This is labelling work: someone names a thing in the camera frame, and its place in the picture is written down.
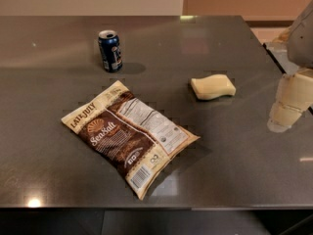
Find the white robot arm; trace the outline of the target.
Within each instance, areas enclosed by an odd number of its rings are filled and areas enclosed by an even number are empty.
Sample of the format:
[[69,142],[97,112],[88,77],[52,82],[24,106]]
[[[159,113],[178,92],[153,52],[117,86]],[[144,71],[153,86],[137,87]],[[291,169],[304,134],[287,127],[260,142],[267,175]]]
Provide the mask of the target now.
[[267,122],[276,133],[290,129],[313,105],[313,1],[292,23],[287,37],[287,57],[298,70],[280,79]]

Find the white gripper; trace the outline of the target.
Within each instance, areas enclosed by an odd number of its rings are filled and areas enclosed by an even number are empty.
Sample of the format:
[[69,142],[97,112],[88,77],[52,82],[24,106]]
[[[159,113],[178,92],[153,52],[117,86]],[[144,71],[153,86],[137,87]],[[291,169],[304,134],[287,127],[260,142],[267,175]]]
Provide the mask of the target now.
[[284,74],[269,114],[268,128],[282,133],[289,130],[302,112],[313,105],[313,70],[300,69],[295,74]]

